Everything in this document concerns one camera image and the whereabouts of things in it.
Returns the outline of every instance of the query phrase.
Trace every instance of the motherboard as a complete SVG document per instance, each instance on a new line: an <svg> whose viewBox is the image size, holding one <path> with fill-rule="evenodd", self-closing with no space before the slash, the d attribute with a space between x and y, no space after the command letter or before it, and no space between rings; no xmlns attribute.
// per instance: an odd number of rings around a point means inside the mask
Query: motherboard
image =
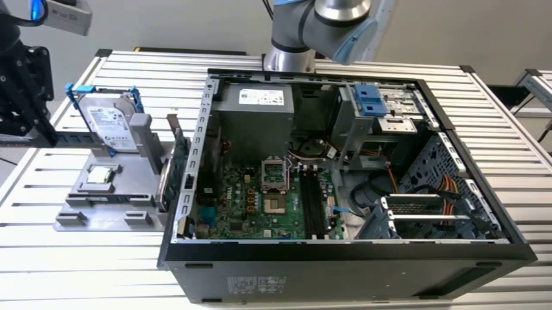
<svg viewBox="0 0 552 310"><path fill-rule="evenodd" d="M270 159L262 165L227 164L218 205L201 207L197 238L342 239L336 201L329 170L291 169Z"/></svg>

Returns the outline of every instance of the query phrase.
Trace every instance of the metal workbench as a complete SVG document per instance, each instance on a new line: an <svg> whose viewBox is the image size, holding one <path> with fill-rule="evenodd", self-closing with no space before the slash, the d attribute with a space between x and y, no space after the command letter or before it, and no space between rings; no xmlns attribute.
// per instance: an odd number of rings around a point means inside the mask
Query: metal workbench
<svg viewBox="0 0 552 310"><path fill-rule="evenodd" d="M544 107L552 111L552 71L527 69L516 80L516 86L527 87Z"/></svg>
<svg viewBox="0 0 552 310"><path fill-rule="evenodd" d="M140 88L152 129L173 133L178 113L191 135L207 68L258 70L261 57L112 52L95 57L78 84ZM552 162L476 74L455 66L320 60L322 74L425 79L539 261L452 302L385 304L386 309L552 309ZM58 130L86 130L66 100ZM0 188L0 308L183 309L189 301L170 272L156 270L160 232L55 232L52 222L87 150L31 149ZM373 309L382 304L269 304L271 309Z"/></svg>

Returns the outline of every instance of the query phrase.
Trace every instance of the label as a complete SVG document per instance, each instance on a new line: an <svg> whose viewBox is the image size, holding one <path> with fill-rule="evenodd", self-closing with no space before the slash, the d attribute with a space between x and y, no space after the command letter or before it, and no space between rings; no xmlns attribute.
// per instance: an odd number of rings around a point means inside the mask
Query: label
<svg viewBox="0 0 552 310"><path fill-rule="evenodd" d="M88 107L88 113L106 145L115 150L136 150L123 112L118 108Z"/></svg>
<svg viewBox="0 0 552 310"><path fill-rule="evenodd" d="M227 276L230 294L281 294L286 286L285 276Z"/></svg>
<svg viewBox="0 0 552 310"><path fill-rule="evenodd" d="M241 105L283 105L283 90L242 89Z"/></svg>
<svg viewBox="0 0 552 310"><path fill-rule="evenodd" d="M337 149L334 147L330 147L330 150L328 151L328 157L330 159L334 159L337 153Z"/></svg>
<svg viewBox="0 0 552 310"><path fill-rule="evenodd" d="M87 197L87 200L91 202L102 202L102 201L107 202L108 201L107 197Z"/></svg>

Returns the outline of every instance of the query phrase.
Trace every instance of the ram slot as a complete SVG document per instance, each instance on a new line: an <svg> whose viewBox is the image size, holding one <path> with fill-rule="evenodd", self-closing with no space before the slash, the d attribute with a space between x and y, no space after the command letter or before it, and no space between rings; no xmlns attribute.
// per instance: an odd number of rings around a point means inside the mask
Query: ram slot
<svg viewBox="0 0 552 310"><path fill-rule="evenodd" d="M304 206L305 235L308 239L325 237L325 218L322 212L322 192L316 171L302 171L299 175L301 203Z"/></svg>

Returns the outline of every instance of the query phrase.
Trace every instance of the blue tab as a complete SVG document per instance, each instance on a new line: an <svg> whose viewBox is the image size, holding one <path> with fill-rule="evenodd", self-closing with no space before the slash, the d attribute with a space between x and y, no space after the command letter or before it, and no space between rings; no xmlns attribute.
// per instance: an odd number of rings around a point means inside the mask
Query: blue tab
<svg viewBox="0 0 552 310"><path fill-rule="evenodd" d="M79 85L75 92L79 94L90 94L96 91L96 87L94 85Z"/></svg>
<svg viewBox="0 0 552 310"><path fill-rule="evenodd" d="M136 86L132 86L132 88L130 89L130 93L135 96L136 111L139 113L143 113L144 112L144 106L142 105L140 91L138 90Z"/></svg>
<svg viewBox="0 0 552 310"><path fill-rule="evenodd" d="M337 211L337 212L346 212L346 213L349 213L349 212L350 212L350 210L349 210L349 209L340 208L340 207L338 207L338 206L336 206L336 205L333 205L333 206L332 206L332 210L333 210L333 211Z"/></svg>
<svg viewBox="0 0 552 310"><path fill-rule="evenodd" d="M67 97L68 97L70 100L71 100L72 107L74 107L76 110L79 110L79 103L76 102L75 95L74 95L74 93L72 93L72 87L74 87L74 86L75 86L74 83L67 83L67 84L66 84L66 94L67 94Z"/></svg>
<svg viewBox="0 0 552 310"><path fill-rule="evenodd" d="M43 3L40 0L31 0L31 20L40 19L43 16Z"/></svg>
<svg viewBox="0 0 552 310"><path fill-rule="evenodd" d="M385 116L388 114L388 108L376 85L356 84L354 99L361 105L361 114L364 116Z"/></svg>

